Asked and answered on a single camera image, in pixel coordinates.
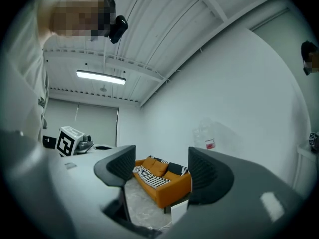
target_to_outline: plastic bottle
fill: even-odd
[[[203,119],[199,124],[199,132],[201,140],[204,143],[206,149],[213,149],[216,147],[213,121],[209,118]]]
[[[193,130],[193,138],[194,138],[195,147],[203,148],[203,139],[201,137],[201,134],[198,128]]]

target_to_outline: red label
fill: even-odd
[[[206,149],[213,149],[213,148],[215,148],[214,143],[206,144]]]

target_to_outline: person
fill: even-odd
[[[304,60],[306,75],[319,72],[319,50],[312,42],[305,41],[301,45],[301,55]]]
[[[115,21],[114,0],[28,2],[12,22],[1,46],[1,70],[6,69],[7,76],[12,72],[17,74],[10,84],[9,80],[3,80],[5,74],[0,77],[9,88],[0,97],[0,129],[20,131],[24,136],[42,142],[41,130],[49,84],[43,58],[45,42],[53,35],[87,36],[87,40],[92,40],[97,36],[107,35]],[[26,99],[27,89],[23,93],[17,91],[21,82],[26,83],[36,97],[34,100],[37,102],[31,104],[28,110],[22,104],[20,107],[14,106],[14,102],[23,103],[24,98]],[[24,117],[24,120],[18,125],[16,121],[22,120],[20,117]]]

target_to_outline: orange sofa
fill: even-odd
[[[144,161],[145,159],[135,161],[135,166],[142,165]],[[147,185],[137,173],[133,173],[133,175],[143,189],[157,203],[159,208],[165,208],[191,192],[191,176],[189,173],[182,176],[170,173],[170,182],[159,186],[156,189]]]

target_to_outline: sofa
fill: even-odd
[[[152,175],[166,180],[165,184],[154,188],[148,185],[138,172],[133,173],[136,180],[159,208],[165,208],[191,192],[191,176],[185,166],[150,156],[135,161],[135,167],[144,168]]]

